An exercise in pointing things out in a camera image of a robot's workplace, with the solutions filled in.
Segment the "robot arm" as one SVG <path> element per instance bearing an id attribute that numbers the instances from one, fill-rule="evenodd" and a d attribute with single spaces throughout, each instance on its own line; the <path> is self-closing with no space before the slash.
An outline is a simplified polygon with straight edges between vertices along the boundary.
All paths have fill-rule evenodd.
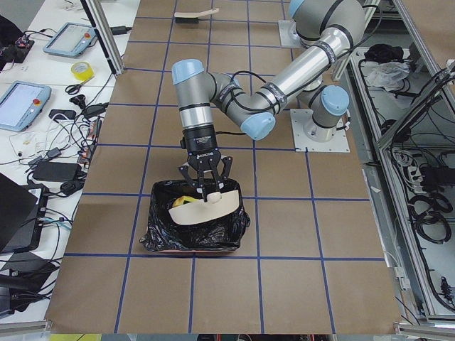
<path id="1" fill-rule="evenodd" d="M 171 69 L 183 126 L 181 147 L 188 153 L 179 171 L 203 200 L 223 189 L 232 165 L 218 148 L 212 106 L 255 141 L 270 133 L 275 116 L 294 99 L 312 110 L 307 136 L 316 141 L 334 131 L 348 109 L 348 93 L 324 85 L 322 75 L 361 43 L 365 8 L 350 0 L 291 1 L 289 15 L 305 50 L 253 94 L 235 75 L 208 72 L 197 59 L 178 61 Z"/>

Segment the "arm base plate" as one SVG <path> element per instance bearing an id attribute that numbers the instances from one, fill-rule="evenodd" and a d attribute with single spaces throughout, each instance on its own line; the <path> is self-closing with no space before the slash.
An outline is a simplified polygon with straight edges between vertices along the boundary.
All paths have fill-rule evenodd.
<path id="1" fill-rule="evenodd" d="M 301 39 L 296 32 L 296 23 L 293 20 L 279 20 L 278 31 L 281 47 L 300 48 Z"/>
<path id="2" fill-rule="evenodd" d="M 346 128 L 342 119 L 332 128 L 321 128 L 313 121 L 310 109 L 290 111 L 291 128 L 296 152 L 349 153 Z"/>

